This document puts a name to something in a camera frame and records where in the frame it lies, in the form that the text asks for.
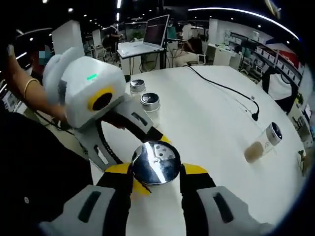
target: ceiling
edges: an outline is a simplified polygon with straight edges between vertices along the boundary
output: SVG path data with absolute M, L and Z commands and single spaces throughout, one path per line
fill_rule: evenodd
M 171 17 L 175 17 L 177 20 L 208 20 L 209 16 L 212 15 L 213 18 L 220 20 L 231 21 L 231 18 L 233 18 L 233 22 L 256 29 L 258 29 L 258 25 L 261 25 L 259 30 L 279 38 L 283 43 L 286 43 L 287 40 L 290 41 L 288 46 L 301 54 L 302 45 L 298 40 L 294 40 L 291 34 L 266 20 L 232 11 L 187 11 L 189 8 L 197 7 L 229 7 L 247 10 L 280 22 L 301 37 L 302 40 L 307 41 L 305 28 L 301 25 L 307 25 L 305 21 L 308 16 L 311 16 L 308 13 L 311 8 L 286 0 L 274 0 L 274 2 L 282 8 L 280 19 L 271 14 L 264 0 L 164 0 L 164 6 L 166 8 L 165 12 L 170 13 Z M 68 12 L 70 7 L 73 8 L 72 12 Z M 147 20 L 158 15 L 158 0 L 122 0 L 122 7 L 119 10 L 117 9 L 117 0 L 48 0 L 47 3 L 43 3 L 42 0 L 24 1 L 15 6 L 14 12 L 18 16 L 15 27 L 22 32 L 51 28 L 34 33 L 34 37 L 51 41 L 49 33 L 52 30 L 68 20 L 74 19 L 80 22 L 82 38 L 84 39 L 91 36 L 93 30 L 107 27 L 113 23 L 118 11 L 121 16 L 120 21 L 131 22 L 133 21 L 132 18 L 135 17 Z M 29 40 L 29 37 L 33 37 L 33 34 L 28 35 L 27 40 Z

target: laptop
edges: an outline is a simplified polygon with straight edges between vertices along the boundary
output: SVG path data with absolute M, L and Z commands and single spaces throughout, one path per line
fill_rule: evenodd
M 143 54 L 163 51 L 163 42 L 169 15 L 148 20 L 143 42 L 122 43 L 118 45 L 118 54 L 122 59 Z

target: silver lid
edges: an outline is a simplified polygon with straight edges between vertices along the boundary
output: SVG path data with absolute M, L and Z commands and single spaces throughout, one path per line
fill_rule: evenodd
M 142 92 L 146 89 L 143 80 L 133 80 L 130 82 L 130 91 L 131 92 Z
M 149 141 L 136 149 L 131 162 L 134 177 L 145 185 L 162 185 L 176 178 L 181 168 L 177 150 L 162 141 Z
M 153 92 L 147 92 L 140 98 L 140 103 L 146 111 L 155 111 L 160 107 L 159 97 Z
M 276 123 L 272 122 L 266 129 L 266 135 L 269 142 L 275 146 L 282 140 L 282 133 Z

